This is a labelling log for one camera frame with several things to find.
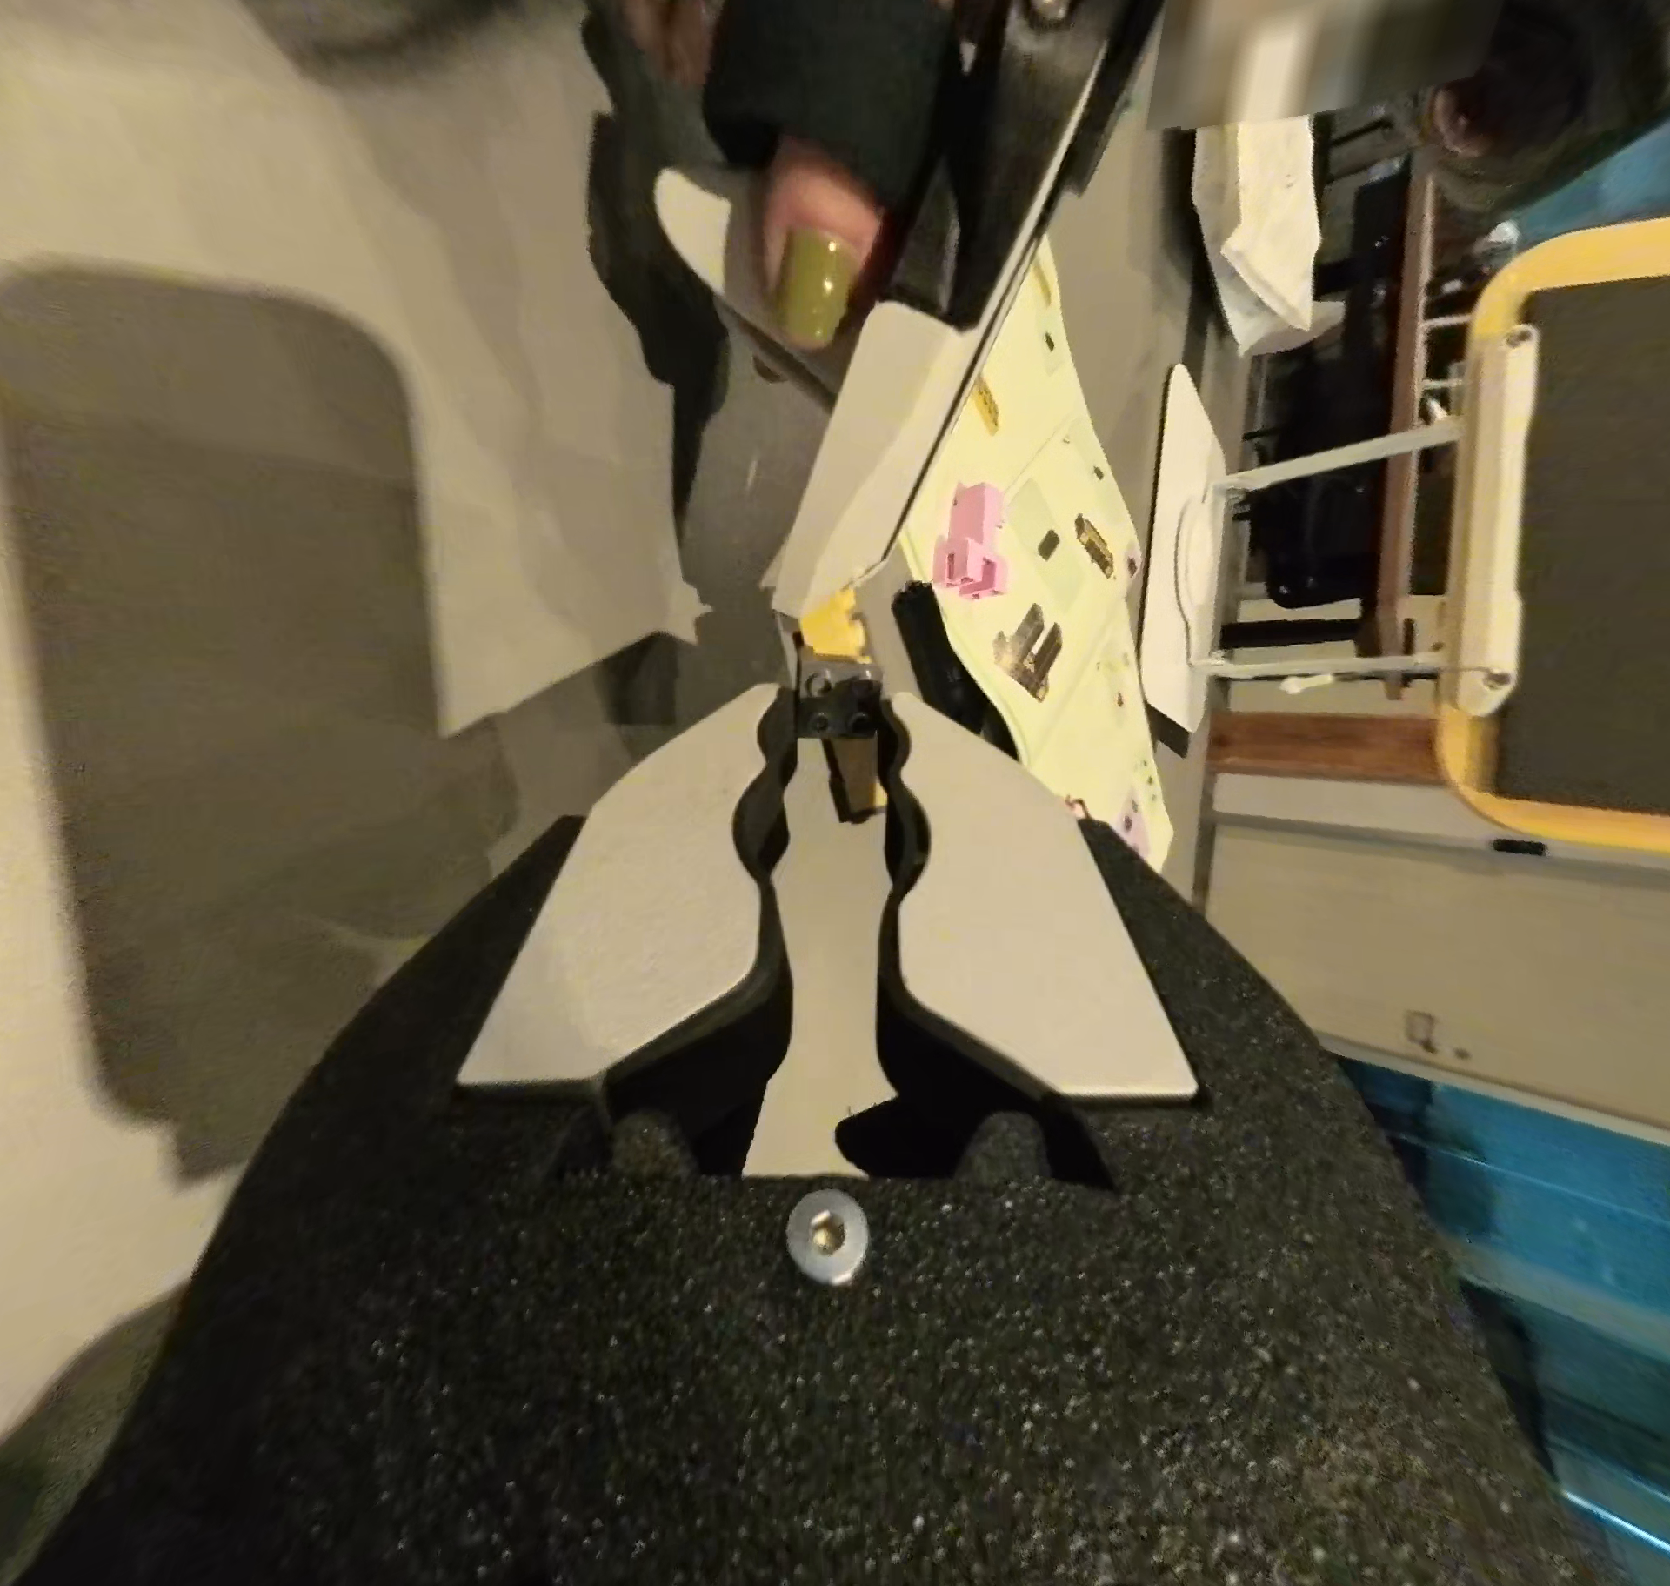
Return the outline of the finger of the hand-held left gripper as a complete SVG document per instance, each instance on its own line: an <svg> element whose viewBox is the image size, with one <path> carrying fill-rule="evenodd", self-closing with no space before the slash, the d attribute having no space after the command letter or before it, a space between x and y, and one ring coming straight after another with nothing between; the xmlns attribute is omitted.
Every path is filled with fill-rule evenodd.
<svg viewBox="0 0 1670 1586"><path fill-rule="evenodd" d="M761 271L761 176L666 166L653 179L652 204L665 241L709 293L732 341L763 375L830 410L853 341L840 336L823 353L784 343Z"/></svg>
<svg viewBox="0 0 1670 1586"><path fill-rule="evenodd" d="M821 444L767 578L771 612L799 623L886 560L922 481L950 444L970 472L978 433L996 474L1019 468L1050 427L1050 245L1037 239L996 306L970 330L903 302L877 304L849 355Z"/></svg>

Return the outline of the black long brick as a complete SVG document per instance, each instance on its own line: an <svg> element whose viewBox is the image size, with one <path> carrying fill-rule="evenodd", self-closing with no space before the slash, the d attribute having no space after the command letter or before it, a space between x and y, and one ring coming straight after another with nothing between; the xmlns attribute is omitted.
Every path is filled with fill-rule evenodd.
<svg viewBox="0 0 1670 1586"><path fill-rule="evenodd" d="M907 582L890 597L888 612L920 699L1017 761L1017 748L1004 720L952 649L935 587L927 582Z"/></svg>

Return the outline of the pink brick pig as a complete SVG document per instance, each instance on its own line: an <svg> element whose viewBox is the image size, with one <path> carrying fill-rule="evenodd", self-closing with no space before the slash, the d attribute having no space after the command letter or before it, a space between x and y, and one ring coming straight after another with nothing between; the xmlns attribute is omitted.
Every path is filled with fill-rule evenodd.
<svg viewBox="0 0 1670 1586"><path fill-rule="evenodd" d="M1002 548L1004 492L991 483L957 485L935 537L929 582L942 595L987 601L1008 589Z"/></svg>

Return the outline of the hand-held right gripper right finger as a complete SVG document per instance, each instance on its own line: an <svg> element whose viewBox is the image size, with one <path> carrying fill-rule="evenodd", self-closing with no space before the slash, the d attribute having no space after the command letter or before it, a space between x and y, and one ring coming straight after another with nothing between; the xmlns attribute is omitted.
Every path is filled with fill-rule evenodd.
<svg viewBox="0 0 1670 1586"><path fill-rule="evenodd" d="M1177 1106L1179 1035L1067 802L924 699L886 701L892 1029L1026 1100Z"/></svg>

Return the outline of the pale green instruction booklet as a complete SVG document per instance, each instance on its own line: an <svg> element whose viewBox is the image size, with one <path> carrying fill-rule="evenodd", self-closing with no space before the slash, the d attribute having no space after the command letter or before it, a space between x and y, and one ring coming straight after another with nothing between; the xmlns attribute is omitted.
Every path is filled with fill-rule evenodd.
<svg viewBox="0 0 1670 1586"><path fill-rule="evenodd" d="M1136 664L1142 543L1071 362L1050 250L1017 291L896 539L918 686L1160 869L1166 813Z"/></svg>

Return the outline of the yellow and black brick block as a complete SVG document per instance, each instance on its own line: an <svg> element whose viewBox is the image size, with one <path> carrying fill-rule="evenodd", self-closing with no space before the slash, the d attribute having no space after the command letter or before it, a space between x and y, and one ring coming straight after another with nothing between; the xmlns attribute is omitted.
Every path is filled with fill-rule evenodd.
<svg viewBox="0 0 1670 1586"><path fill-rule="evenodd" d="M862 683L870 694L877 694L879 671L871 662L870 638L855 589L845 587L806 614L797 625L795 643L801 677L812 669L836 673L834 679L823 679L827 683L823 696L832 697L829 690L845 681L851 681L853 686ZM860 729L858 718L858 709L851 707L847 710L851 731L842 737L836 737L832 729L817 729L830 800L842 824L862 824L886 806L873 729Z"/></svg>

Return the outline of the white desk lamp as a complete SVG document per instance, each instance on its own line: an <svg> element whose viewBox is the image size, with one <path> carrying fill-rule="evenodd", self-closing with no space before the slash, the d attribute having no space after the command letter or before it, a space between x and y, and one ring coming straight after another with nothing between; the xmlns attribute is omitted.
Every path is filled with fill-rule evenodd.
<svg viewBox="0 0 1670 1586"><path fill-rule="evenodd" d="M1185 366L1164 382L1151 533L1138 632L1142 694L1151 709L1194 733L1211 683L1278 681L1289 692L1343 681L1451 679L1455 707L1472 720L1496 714L1520 669L1524 604L1518 589L1529 437L1541 336L1529 323L1485 336L1462 375L1462 403L1442 420L1330 448L1259 470L1227 472L1222 446ZM1300 658L1237 662L1226 656L1218 614L1229 507L1371 463L1453 448L1470 474L1459 578L1449 586L1446 643L1419 653L1352 662Z"/></svg>

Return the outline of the white paper bag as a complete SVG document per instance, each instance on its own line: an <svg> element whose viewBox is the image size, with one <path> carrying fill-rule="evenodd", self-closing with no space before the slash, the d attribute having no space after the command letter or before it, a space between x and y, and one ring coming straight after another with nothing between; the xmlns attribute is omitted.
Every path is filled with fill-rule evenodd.
<svg viewBox="0 0 1670 1586"><path fill-rule="evenodd" d="M1309 340L1321 245L1304 116L1194 133L1190 198L1218 310L1242 356Z"/></svg>

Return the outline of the black office chair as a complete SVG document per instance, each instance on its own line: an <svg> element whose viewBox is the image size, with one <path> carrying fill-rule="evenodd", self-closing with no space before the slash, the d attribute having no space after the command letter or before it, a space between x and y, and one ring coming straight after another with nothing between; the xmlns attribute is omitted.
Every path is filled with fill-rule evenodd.
<svg viewBox="0 0 1670 1586"><path fill-rule="evenodd" d="M1321 243L1311 295L1339 321L1257 358L1240 448L1254 466L1390 433L1410 153L1388 109L1324 114L1311 151ZM1384 464L1319 474L1246 500L1248 548L1285 612L1367 604Z"/></svg>

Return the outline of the grey square plate brick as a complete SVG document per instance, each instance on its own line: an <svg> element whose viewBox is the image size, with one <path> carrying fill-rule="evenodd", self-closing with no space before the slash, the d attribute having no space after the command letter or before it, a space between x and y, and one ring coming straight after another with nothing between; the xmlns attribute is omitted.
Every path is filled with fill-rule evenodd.
<svg viewBox="0 0 1670 1586"><path fill-rule="evenodd" d="M795 655L795 735L799 740L870 740L877 731L883 675L868 660Z"/></svg>

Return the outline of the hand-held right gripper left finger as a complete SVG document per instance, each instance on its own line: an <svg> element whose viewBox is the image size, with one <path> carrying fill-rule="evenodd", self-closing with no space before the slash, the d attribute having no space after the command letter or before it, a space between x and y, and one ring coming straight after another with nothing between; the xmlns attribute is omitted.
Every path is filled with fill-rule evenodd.
<svg viewBox="0 0 1670 1586"><path fill-rule="evenodd" d="M791 977L775 891L795 705L756 686L584 817L460 1072L607 1111L739 1111L780 1068Z"/></svg>

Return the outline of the person's left hand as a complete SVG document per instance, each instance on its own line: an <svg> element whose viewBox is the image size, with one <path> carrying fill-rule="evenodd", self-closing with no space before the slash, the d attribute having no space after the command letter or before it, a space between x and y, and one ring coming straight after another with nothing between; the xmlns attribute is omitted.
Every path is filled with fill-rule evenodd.
<svg viewBox="0 0 1670 1586"><path fill-rule="evenodd" d="M761 276L782 341L827 349L860 293L883 237L873 194L832 157L780 140L761 181Z"/></svg>

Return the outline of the yellow rimmed dark panel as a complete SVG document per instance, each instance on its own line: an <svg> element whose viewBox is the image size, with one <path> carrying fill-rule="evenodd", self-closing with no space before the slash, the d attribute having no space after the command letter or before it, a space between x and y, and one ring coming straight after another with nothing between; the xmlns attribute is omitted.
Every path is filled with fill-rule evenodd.
<svg viewBox="0 0 1670 1586"><path fill-rule="evenodd" d="M1589 228L1472 308L1432 738L1496 835L1665 858L1665 269Z"/></svg>

